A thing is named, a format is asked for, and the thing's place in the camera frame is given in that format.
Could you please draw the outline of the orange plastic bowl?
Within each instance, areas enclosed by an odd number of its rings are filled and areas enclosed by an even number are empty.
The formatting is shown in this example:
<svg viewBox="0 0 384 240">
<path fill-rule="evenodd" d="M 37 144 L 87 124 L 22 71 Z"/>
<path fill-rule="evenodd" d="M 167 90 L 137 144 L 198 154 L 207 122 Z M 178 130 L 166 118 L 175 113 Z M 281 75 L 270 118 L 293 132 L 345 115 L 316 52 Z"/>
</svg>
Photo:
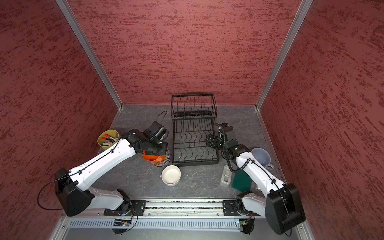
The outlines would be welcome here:
<svg viewBox="0 0 384 240">
<path fill-rule="evenodd" d="M 165 158 L 166 156 L 154 156 L 143 154 L 143 159 L 147 162 L 152 163 L 153 165 L 161 165 L 164 162 Z"/>
</svg>

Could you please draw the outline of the white ceramic bowl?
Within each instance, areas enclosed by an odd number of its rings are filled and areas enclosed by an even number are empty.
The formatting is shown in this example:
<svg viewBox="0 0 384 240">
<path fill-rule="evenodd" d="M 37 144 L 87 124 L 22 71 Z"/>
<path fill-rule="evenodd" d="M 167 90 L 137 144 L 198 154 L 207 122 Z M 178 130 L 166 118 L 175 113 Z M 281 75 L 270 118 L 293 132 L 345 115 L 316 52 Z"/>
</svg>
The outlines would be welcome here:
<svg viewBox="0 0 384 240">
<path fill-rule="evenodd" d="M 180 182 L 181 176 L 181 170 L 177 166 L 172 165 L 164 168 L 161 178 L 163 183 L 165 183 L 167 186 L 173 187 Z"/>
</svg>

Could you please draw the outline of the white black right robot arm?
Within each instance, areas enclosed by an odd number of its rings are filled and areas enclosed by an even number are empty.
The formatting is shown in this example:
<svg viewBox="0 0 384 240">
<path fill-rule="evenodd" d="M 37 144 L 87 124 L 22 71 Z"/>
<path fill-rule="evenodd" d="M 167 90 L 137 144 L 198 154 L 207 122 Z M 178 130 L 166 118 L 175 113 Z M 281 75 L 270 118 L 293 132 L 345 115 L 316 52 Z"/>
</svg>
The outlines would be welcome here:
<svg viewBox="0 0 384 240">
<path fill-rule="evenodd" d="M 240 197 L 240 208 L 266 218 L 272 230 L 282 235 L 306 221 L 300 192 L 293 184 L 279 180 L 262 166 L 244 145 L 225 134 L 206 137 L 206 145 L 221 151 L 227 162 L 234 162 L 259 187 L 264 197 L 247 193 Z"/>
</svg>

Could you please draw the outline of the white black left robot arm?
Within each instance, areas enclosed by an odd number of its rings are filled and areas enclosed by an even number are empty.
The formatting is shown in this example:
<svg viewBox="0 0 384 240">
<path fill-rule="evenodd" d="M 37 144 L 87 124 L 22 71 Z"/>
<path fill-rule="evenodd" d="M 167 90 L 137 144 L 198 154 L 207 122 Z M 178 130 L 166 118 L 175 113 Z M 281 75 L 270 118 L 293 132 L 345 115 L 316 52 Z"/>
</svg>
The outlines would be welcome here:
<svg viewBox="0 0 384 240">
<path fill-rule="evenodd" d="M 109 170 L 136 154 L 165 156 L 168 152 L 168 133 L 163 127 L 156 131 L 130 130 L 111 148 L 86 163 L 69 171 L 65 168 L 57 171 L 53 184 L 61 210 L 68 217 L 90 209 L 116 211 L 122 216 L 132 213 L 131 200 L 123 190 L 106 191 L 92 185 Z"/>
</svg>

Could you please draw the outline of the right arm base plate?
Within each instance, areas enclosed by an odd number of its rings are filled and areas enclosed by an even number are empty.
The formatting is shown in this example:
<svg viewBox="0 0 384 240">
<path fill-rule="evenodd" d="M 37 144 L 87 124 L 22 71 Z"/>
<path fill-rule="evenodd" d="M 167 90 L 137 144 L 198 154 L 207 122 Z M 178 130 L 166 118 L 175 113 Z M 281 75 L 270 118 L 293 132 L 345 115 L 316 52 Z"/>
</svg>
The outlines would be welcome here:
<svg viewBox="0 0 384 240">
<path fill-rule="evenodd" d="M 266 201 L 252 199 L 246 200 L 245 203 L 242 200 L 224 200 L 224 216 L 265 218 L 265 203 Z"/>
</svg>

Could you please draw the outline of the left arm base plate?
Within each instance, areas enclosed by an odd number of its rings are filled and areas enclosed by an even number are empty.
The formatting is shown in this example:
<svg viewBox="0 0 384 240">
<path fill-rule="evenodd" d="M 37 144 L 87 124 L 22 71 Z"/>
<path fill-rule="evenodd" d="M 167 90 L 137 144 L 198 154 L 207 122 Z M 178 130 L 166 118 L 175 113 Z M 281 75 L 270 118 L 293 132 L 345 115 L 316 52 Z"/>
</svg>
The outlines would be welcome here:
<svg viewBox="0 0 384 240">
<path fill-rule="evenodd" d="M 134 216 L 135 214 L 142 216 L 144 214 L 146 203 L 146 200 L 124 200 L 116 210 L 105 209 L 104 216 L 128 217 Z"/>
</svg>

